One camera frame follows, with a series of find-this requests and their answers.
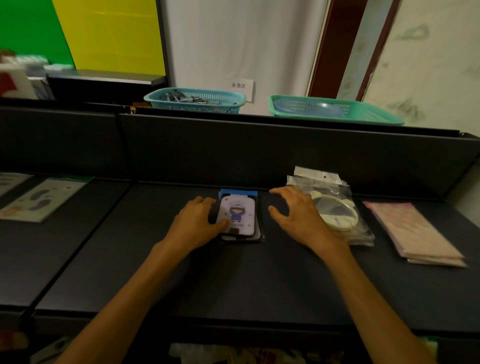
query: forearm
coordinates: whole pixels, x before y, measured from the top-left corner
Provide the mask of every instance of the forearm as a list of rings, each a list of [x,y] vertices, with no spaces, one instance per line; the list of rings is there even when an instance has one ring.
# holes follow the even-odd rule
[[[161,285],[185,255],[169,243],[157,244],[132,278],[75,338],[56,364],[120,363]]]
[[[375,364],[435,363],[375,289],[348,248],[327,255],[324,261]]]

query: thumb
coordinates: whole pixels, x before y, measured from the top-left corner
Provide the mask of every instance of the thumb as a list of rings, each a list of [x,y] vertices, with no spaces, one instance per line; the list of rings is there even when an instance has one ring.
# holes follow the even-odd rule
[[[280,212],[275,206],[269,206],[268,211],[270,212],[270,216],[272,217],[272,219],[275,220],[278,225],[282,226],[285,223],[287,217],[280,214]]]
[[[228,219],[225,219],[216,224],[212,224],[212,230],[215,236],[217,236],[221,232],[224,232],[225,229],[228,227],[229,223],[230,221]]]

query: person's left hand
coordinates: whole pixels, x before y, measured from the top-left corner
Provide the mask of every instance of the person's left hand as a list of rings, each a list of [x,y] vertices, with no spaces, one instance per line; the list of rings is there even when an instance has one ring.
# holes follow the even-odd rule
[[[181,248],[185,253],[205,245],[219,233],[224,231],[229,220],[222,220],[217,224],[208,222],[208,212],[215,199],[196,197],[189,201],[173,220],[163,242]]]

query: plastic basket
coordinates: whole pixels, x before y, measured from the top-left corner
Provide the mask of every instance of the plastic basket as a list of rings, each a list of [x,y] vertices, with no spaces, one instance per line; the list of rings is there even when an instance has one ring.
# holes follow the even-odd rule
[[[275,109],[274,102],[279,99],[287,99],[290,101],[289,109],[298,111],[298,114],[280,112]],[[344,111],[341,117],[330,117],[323,115],[312,115],[315,109],[319,109],[322,103],[340,106]],[[284,118],[298,118],[298,119],[317,119],[329,121],[349,121],[361,122],[365,124],[381,124],[381,125],[397,125],[401,126],[405,122],[398,116],[392,115],[389,112],[382,110],[376,106],[360,101],[338,100],[335,98],[323,97],[299,97],[287,95],[272,95],[268,97],[268,106],[272,115],[281,116]]]
[[[212,102],[221,102],[221,105],[196,104],[187,102],[167,101],[167,93],[178,90],[185,96],[201,97]],[[199,90],[196,88],[169,87],[153,91],[144,97],[155,109],[206,111],[238,114],[240,107],[245,105],[247,98],[243,94],[215,90]]]

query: white backdrop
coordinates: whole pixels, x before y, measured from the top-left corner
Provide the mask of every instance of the white backdrop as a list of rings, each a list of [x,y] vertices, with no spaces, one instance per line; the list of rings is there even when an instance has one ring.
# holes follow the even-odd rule
[[[172,82],[225,89],[255,81],[241,113],[269,115],[267,97],[305,96],[327,0],[163,0]]]

